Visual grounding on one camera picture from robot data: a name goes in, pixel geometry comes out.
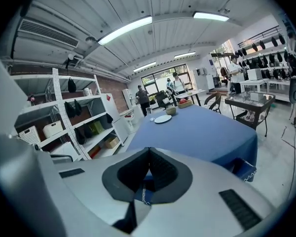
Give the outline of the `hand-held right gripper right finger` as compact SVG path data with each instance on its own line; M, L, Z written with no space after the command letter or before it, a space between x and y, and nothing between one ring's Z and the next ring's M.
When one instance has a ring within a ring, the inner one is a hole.
M152 204L173 203L190 188L193 175L188 166L156 148L149 149L149 170L154 189Z

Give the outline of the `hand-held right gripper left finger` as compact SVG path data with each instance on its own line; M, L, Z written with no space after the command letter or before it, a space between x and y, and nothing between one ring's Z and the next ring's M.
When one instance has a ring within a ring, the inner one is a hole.
M149 148L109 166L102 174L102 183L111 197L132 202L149 171Z

